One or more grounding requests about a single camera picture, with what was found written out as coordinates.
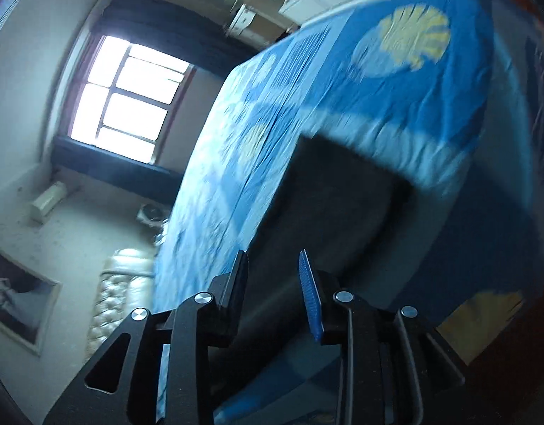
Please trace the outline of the black pants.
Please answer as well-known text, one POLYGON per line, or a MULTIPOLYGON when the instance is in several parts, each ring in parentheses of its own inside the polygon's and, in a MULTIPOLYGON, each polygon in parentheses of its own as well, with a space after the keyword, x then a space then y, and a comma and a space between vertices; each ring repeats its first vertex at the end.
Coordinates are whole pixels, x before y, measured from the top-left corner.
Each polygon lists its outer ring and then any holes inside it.
POLYGON ((403 216, 411 183, 322 136, 299 138, 248 247, 235 345, 285 344, 304 325, 298 258, 349 279, 403 216))

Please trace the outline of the bedroom window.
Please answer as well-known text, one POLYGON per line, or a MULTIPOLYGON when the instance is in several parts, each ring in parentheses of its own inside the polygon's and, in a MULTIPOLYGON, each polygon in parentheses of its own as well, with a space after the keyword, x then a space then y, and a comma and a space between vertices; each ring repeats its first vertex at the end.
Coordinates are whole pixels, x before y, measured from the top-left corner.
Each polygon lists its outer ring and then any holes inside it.
POLYGON ((69 138, 155 164, 195 66, 126 39, 99 35, 83 55, 65 103, 69 138))

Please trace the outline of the white tufted leather headboard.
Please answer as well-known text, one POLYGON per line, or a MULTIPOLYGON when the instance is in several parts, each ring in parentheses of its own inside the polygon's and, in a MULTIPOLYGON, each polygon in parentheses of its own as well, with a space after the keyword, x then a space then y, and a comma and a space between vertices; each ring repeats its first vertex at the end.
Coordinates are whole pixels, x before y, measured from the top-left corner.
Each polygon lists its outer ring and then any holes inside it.
POLYGON ((154 264, 153 254, 139 249, 118 249, 107 258, 91 311, 84 361, 92 357, 134 309, 151 308, 154 264))

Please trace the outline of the white desk fan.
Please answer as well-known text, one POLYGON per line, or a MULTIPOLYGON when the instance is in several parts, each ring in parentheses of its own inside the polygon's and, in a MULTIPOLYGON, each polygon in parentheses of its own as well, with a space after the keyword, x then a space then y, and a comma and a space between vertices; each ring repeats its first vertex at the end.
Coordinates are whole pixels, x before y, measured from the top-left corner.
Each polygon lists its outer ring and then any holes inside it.
POLYGON ((158 227, 167 221, 168 214, 164 209, 154 204, 146 203, 142 204, 138 209, 136 219, 145 226, 158 227))

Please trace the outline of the left blue curtain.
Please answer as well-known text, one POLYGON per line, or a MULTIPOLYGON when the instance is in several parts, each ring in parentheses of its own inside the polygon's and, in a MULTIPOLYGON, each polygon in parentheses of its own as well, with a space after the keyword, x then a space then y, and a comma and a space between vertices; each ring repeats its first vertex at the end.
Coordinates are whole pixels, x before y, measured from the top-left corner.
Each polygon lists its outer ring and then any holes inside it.
POLYGON ((166 205, 174 204, 183 180, 182 174, 65 136, 54 138, 51 162, 166 205))

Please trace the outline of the blue curtain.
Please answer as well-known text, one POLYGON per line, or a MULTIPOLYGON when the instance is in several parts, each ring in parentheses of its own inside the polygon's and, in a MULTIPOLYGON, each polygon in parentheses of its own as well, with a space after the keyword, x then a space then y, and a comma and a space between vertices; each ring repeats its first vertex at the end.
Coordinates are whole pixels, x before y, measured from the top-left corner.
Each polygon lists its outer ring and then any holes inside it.
POLYGON ((164 0, 111 0, 93 32, 155 49, 221 78, 257 55, 219 24, 164 0))
POLYGON ((182 174, 65 136, 54 138, 51 162, 166 205, 174 204, 183 180, 182 174))

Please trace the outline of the blue patterned bed sheet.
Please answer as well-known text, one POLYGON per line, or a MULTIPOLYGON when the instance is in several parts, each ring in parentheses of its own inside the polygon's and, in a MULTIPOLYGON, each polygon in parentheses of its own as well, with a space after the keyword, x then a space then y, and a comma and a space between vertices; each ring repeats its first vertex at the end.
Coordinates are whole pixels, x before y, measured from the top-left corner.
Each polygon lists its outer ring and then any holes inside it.
MULTIPOLYGON (((237 66, 190 157, 156 264, 157 311, 228 272, 301 137, 408 180, 403 216, 341 286, 412 306, 472 364, 544 290, 544 30, 509 0, 374 0, 237 66)), ((210 351, 219 424, 331 418, 335 348, 210 351)))

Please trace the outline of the right blue curtain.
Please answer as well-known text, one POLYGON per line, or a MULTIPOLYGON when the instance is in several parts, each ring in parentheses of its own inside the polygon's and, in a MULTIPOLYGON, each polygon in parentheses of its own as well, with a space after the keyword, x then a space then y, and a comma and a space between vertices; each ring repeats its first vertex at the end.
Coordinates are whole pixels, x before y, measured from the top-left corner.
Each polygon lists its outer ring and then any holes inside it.
POLYGON ((221 78, 257 55, 219 24, 164 0, 111 0, 93 32, 155 49, 221 78))

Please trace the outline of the white dressing table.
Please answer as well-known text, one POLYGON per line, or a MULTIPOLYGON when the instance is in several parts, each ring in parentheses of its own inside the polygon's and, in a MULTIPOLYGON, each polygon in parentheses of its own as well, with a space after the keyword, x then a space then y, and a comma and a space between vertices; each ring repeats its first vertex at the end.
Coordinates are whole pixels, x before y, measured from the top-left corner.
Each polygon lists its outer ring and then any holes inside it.
POLYGON ((299 30, 322 9, 314 0, 238 0, 226 35, 262 50, 299 30))

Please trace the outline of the framed wall picture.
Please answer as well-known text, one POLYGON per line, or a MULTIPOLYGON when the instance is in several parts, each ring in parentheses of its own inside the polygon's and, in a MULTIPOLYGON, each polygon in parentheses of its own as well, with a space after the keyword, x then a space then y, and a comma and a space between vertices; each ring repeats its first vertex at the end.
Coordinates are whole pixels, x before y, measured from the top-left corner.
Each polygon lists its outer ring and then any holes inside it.
POLYGON ((60 289, 0 250, 0 331, 39 356, 60 289))

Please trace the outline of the white wall air conditioner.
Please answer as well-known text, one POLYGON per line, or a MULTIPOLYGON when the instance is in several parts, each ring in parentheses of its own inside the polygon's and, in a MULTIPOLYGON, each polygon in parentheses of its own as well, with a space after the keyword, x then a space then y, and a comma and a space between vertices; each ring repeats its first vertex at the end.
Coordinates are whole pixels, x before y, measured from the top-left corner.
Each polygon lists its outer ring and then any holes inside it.
POLYGON ((56 181, 30 204, 30 218, 37 223, 46 223, 52 211, 67 195, 67 186, 56 181))

